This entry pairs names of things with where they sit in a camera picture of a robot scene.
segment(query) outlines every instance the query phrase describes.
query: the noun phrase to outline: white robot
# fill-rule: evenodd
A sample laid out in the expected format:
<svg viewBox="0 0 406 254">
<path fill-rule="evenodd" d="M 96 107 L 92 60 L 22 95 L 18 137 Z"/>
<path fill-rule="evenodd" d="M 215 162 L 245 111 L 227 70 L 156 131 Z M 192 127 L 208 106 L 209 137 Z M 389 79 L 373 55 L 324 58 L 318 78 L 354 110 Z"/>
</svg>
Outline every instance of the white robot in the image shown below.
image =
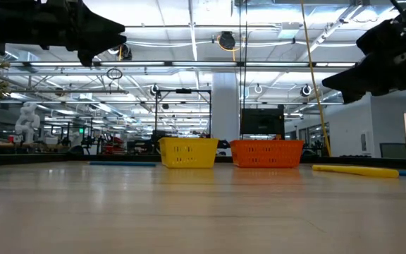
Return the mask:
<svg viewBox="0 0 406 254">
<path fill-rule="evenodd" d="M 17 135 L 25 134 L 25 143 L 32 143 L 34 140 L 34 128 L 40 127 L 40 117 L 35 114 L 37 105 L 35 103 L 25 102 L 20 109 L 20 118 L 15 123 L 15 132 Z"/>
</svg>

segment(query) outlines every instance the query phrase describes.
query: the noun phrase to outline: yellow stick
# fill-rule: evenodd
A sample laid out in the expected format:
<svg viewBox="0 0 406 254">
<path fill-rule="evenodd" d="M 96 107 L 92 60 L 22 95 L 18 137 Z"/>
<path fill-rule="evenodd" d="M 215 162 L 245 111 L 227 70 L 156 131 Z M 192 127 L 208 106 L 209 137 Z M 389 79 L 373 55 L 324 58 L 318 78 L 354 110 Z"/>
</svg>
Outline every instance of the yellow stick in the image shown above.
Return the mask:
<svg viewBox="0 0 406 254">
<path fill-rule="evenodd" d="M 309 48 L 308 27 L 307 27 L 307 21 L 305 19 L 305 7 L 304 7 L 304 4 L 305 4 L 304 0 L 300 0 L 300 5 L 302 7 L 304 34 L 305 34 L 305 37 L 307 39 L 309 69 L 311 70 L 311 79 L 313 80 L 313 88 L 314 88 L 314 94 L 316 95 L 316 98 L 317 98 L 317 106 L 319 106 L 319 114 L 321 115 L 322 132 L 324 132 L 325 143 L 327 144 L 328 155 L 331 157 L 330 141 L 328 141 L 327 130 L 325 128 L 324 111 L 322 109 L 321 100 L 319 99 L 319 92 L 317 91 L 316 80 L 314 79 L 313 61 L 312 61 L 312 58 L 311 58 L 311 49 Z"/>
<path fill-rule="evenodd" d="M 338 172 L 346 174 L 357 174 L 360 176 L 397 178 L 399 171 L 394 169 L 381 169 L 373 167 L 356 167 L 356 166 L 328 166 L 313 165 L 314 171 Z"/>
</svg>

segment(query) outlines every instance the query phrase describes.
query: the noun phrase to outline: table surface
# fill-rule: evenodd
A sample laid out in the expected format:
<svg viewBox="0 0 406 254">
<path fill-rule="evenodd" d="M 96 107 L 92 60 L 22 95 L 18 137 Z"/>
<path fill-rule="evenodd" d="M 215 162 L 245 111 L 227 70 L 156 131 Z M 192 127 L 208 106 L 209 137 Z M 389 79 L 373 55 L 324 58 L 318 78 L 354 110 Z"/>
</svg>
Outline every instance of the table surface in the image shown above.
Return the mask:
<svg viewBox="0 0 406 254">
<path fill-rule="evenodd" d="M 0 167 L 0 253 L 406 253 L 406 178 Z"/>
</svg>

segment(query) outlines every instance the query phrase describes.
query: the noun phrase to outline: plastic basket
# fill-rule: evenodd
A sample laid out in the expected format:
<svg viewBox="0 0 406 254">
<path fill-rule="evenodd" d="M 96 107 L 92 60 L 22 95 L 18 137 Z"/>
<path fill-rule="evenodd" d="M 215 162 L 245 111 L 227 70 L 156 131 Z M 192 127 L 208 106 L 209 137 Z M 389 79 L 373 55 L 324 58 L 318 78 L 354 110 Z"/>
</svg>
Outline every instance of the plastic basket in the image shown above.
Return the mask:
<svg viewBox="0 0 406 254">
<path fill-rule="evenodd" d="M 238 167 L 297 167 L 303 149 L 303 140 L 234 140 L 230 144 Z"/>
<path fill-rule="evenodd" d="M 161 161 L 168 168 L 212 168 L 216 159 L 215 138 L 161 138 Z"/>
</svg>

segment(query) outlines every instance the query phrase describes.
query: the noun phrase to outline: computer monitor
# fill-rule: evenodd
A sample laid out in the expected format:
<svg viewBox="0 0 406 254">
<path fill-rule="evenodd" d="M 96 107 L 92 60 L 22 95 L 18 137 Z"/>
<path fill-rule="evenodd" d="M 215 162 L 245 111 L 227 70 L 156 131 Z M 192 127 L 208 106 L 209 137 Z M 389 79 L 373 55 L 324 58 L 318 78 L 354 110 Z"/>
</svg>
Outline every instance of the computer monitor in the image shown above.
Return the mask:
<svg viewBox="0 0 406 254">
<path fill-rule="evenodd" d="M 279 135 L 285 137 L 284 110 L 278 109 L 243 109 L 241 116 L 241 134 Z"/>
</svg>

